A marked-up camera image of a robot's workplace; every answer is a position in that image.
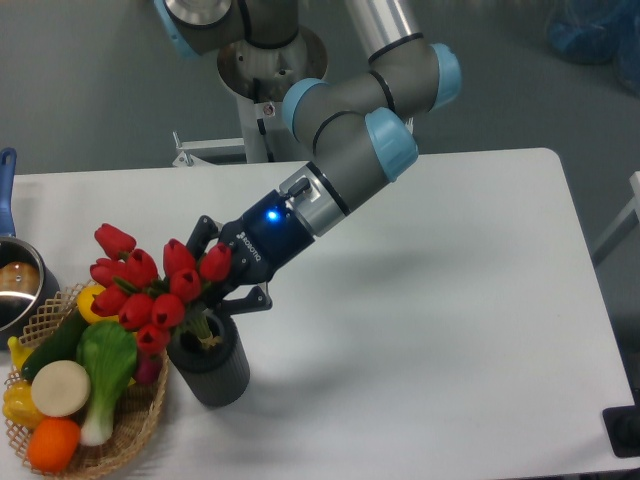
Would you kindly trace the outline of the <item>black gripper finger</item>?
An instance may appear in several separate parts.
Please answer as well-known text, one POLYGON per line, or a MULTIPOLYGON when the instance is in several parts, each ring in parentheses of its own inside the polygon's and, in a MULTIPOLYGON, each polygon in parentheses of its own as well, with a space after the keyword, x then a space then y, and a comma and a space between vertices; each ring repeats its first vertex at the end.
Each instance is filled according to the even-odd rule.
POLYGON ((220 231, 220 222, 207 215, 202 215, 197 220, 187 240, 186 248, 196 260, 199 260, 205 254, 206 248, 211 241, 219 237, 220 231))
POLYGON ((273 301, 269 294, 268 285, 258 284, 253 286, 243 298, 221 301, 215 307, 215 311, 223 315, 234 316, 267 311, 272 306, 273 301))

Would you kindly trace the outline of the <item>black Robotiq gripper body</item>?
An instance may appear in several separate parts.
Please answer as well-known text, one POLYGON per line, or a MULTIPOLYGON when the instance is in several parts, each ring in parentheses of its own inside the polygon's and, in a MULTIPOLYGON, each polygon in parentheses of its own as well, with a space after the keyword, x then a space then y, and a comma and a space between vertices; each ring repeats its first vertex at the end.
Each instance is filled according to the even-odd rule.
POLYGON ((303 223, 271 191, 237 220, 226 223, 219 242, 232 251, 229 289, 270 281, 275 272, 314 242, 303 223))

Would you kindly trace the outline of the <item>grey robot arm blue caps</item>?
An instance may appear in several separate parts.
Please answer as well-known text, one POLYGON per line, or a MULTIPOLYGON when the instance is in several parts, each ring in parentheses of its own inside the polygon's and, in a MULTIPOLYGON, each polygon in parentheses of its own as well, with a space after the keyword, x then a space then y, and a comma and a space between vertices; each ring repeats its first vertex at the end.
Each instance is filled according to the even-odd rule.
POLYGON ((295 154, 305 164, 235 221, 202 218, 188 248, 228 247, 228 275, 201 306, 237 314, 266 310, 275 272, 349 216, 417 159, 408 129, 417 113, 451 102, 461 89, 456 56, 428 43, 404 1, 351 1, 348 12, 369 69, 325 81, 323 43, 299 22, 294 1, 159 1, 175 48, 218 55, 236 96, 251 160, 295 154))

